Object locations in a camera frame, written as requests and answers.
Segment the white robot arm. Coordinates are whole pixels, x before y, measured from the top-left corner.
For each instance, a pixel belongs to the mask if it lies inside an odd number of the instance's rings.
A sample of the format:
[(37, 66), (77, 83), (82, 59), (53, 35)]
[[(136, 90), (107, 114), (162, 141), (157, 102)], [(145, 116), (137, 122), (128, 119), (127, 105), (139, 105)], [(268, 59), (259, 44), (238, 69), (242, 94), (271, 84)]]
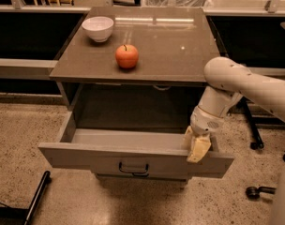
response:
[[(199, 104), (190, 116), (184, 138), (187, 161), (197, 163), (207, 154), (210, 136), (219, 132), (228, 110), (241, 98), (248, 98), (285, 123), (285, 81), (263, 76), (226, 57), (211, 59), (204, 67), (208, 83)], [(276, 188), (248, 187), (246, 195), (256, 200), (260, 194), (275, 196), (269, 225), (285, 225), (285, 165)]]

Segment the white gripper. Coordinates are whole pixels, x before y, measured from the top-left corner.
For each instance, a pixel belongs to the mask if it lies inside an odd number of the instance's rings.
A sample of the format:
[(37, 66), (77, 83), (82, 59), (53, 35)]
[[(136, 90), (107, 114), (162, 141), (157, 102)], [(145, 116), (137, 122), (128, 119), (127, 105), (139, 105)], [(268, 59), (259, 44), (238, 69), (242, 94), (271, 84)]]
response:
[(223, 124), (223, 118), (205, 112), (199, 106), (194, 108), (182, 144), (184, 149), (190, 149), (187, 162), (198, 163), (204, 158), (211, 147), (210, 135), (207, 133), (219, 132)]

